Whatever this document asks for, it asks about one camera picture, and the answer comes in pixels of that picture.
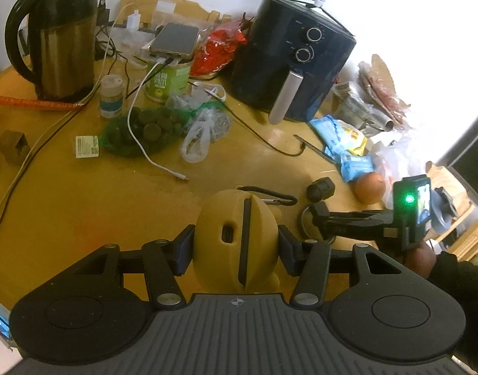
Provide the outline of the right hand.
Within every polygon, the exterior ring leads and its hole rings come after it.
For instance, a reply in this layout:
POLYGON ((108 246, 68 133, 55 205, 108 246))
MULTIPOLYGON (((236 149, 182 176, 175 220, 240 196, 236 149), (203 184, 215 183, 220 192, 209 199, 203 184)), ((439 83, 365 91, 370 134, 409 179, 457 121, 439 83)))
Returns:
POLYGON ((436 254, 426 242, 407 251, 403 258, 403 265, 422 278, 430 276, 435 264, 436 254))

